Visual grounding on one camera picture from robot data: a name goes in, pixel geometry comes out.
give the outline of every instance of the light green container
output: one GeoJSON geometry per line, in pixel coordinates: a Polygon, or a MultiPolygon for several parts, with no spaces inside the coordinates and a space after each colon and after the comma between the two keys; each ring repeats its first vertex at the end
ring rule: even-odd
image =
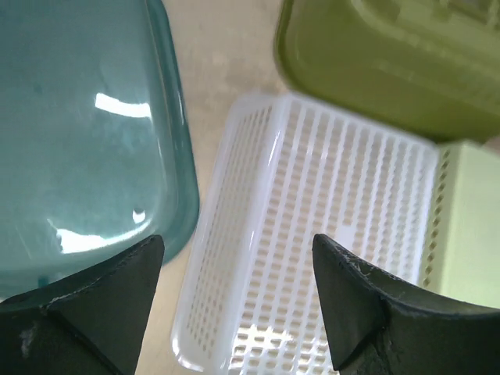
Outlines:
{"type": "Polygon", "coordinates": [[[474,143],[441,146],[420,285],[500,308],[500,156],[474,143]]]}
{"type": "Polygon", "coordinates": [[[444,141],[500,133],[498,0],[284,0],[295,89],[444,141]]]}

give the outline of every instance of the teal container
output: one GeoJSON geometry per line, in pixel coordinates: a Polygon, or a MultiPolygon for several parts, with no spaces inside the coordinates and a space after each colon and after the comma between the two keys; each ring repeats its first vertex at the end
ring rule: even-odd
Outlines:
{"type": "Polygon", "coordinates": [[[0,20],[0,299],[150,234],[172,259],[199,195],[161,0],[18,0],[0,20]]]}

